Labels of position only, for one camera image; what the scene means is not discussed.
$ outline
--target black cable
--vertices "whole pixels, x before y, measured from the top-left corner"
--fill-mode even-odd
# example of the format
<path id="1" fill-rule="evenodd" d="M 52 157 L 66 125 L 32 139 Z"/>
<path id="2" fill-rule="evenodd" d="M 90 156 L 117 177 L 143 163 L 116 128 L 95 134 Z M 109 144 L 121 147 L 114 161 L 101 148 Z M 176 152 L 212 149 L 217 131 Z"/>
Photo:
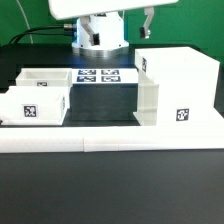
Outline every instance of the black cable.
<path id="1" fill-rule="evenodd" d="M 32 29 L 29 29 L 29 30 L 26 30 L 25 32 L 19 34 L 19 35 L 16 35 L 14 36 L 10 41 L 9 41 L 9 44 L 12 44 L 13 41 L 14 43 L 18 43 L 21 38 L 23 38 L 23 36 L 30 34 L 34 31 L 40 31 L 40 30 L 52 30 L 52 29 L 64 29 L 64 25 L 55 25 L 55 26 L 42 26 L 42 27 L 36 27 L 36 28 L 32 28 Z"/>
<path id="2" fill-rule="evenodd" d="M 43 36 L 73 36 L 73 33 L 65 32 L 65 33 L 34 33 L 34 32 L 29 32 L 23 35 L 25 37 L 26 35 L 43 35 Z"/>

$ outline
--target white box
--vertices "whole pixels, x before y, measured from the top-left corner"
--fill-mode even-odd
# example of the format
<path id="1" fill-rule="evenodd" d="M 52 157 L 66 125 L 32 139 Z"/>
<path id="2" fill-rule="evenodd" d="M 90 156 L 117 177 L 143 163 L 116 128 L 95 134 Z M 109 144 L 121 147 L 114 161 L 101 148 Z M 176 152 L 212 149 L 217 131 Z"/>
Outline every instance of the white box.
<path id="1" fill-rule="evenodd" d="M 190 121 L 214 107 L 219 62 L 189 47 L 137 49 L 141 125 Z"/>
<path id="2" fill-rule="evenodd" d="M 0 96 L 2 125 L 61 125 L 68 109 L 65 88 L 11 86 Z"/>
<path id="3" fill-rule="evenodd" d="M 67 86 L 72 85 L 72 69 L 23 68 L 16 78 L 17 86 Z"/>

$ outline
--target white cube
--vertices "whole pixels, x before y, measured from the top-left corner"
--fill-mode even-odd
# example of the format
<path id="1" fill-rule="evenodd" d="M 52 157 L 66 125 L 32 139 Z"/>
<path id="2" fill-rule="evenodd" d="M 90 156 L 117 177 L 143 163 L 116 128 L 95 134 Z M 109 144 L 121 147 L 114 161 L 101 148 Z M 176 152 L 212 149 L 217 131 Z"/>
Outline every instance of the white cube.
<path id="1" fill-rule="evenodd" d="M 155 48 L 137 49 L 135 65 L 141 125 L 196 122 L 193 114 L 214 107 L 218 61 L 189 47 Z"/>

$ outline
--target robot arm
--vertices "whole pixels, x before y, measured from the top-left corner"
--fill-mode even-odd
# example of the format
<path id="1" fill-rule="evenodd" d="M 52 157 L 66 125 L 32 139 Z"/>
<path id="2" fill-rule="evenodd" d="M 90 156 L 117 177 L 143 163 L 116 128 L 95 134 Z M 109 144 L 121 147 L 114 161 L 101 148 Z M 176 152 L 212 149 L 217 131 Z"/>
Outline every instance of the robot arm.
<path id="1" fill-rule="evenodd" d="M 68 19 L 105 12 L 137 8 L 149 8 L 178 2 L 178 0 L 49 0 L 51 14 L 55 19 Z"/>
<path id="2" fill-rule="evenodd" d="M 80 17 L 72 43 L 73 51 L 88 56 L 109 57 L 126 52 L 123 20 L 117 11 L 144 8 L 147 15 L 140 37 L 149 38 L 148 29 L 154 6 L 175 3 L 178 0 L 48 0 L 55 19 Z"/>

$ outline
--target black surface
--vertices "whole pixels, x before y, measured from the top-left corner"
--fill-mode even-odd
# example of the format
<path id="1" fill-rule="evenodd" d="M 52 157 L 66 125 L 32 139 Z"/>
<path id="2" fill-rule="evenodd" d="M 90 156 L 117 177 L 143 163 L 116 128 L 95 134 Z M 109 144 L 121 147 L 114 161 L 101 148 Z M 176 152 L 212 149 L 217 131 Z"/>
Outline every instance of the black surface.
<path id="1" fill-rule="evenodd" d="M 18 44 L 0 48 L 0 90 L 14 83 L 21 68 L 130 68 L 134 67 L 133 54 L 111 59 L 82 57 L 72 52 L 69 45 Z"/>
<path id="2" fill-rule="evenodd" d="M 72 120 L 130 120 L 137 111 L 137 83 L 76 84 L 70 94 Z"/>
<path id="3" fill-rule="evenodd" d="M 0 155 L 0 223 L 223 224 L 224 152 Z"/>

